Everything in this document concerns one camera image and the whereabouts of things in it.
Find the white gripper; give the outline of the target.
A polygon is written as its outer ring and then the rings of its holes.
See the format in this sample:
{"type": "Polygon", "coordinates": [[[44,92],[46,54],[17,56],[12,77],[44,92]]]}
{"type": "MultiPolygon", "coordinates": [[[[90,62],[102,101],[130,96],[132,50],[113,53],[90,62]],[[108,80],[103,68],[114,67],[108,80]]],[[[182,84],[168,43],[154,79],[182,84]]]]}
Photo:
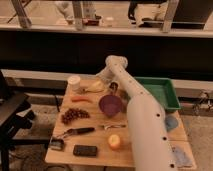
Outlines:
{"type": "Polygon", "coordinates": [[[113,79],[113,73],[105,67],[96,76],[104,83],[110,83],[113,79]]]}

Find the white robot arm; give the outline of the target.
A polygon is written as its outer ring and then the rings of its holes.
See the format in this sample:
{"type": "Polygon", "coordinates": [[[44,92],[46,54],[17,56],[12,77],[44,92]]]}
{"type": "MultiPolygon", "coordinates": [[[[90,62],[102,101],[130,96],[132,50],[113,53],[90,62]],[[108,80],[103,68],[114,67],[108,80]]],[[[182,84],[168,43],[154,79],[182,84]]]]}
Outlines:
{"type": "Polygon", "coordinates": [[[105,64],[97,76],[107,82],[116,77],[130,97],[127,120],[135,171],[178,171],[162,105],[126,71],[126,57],[110,55],[105,64]]]}

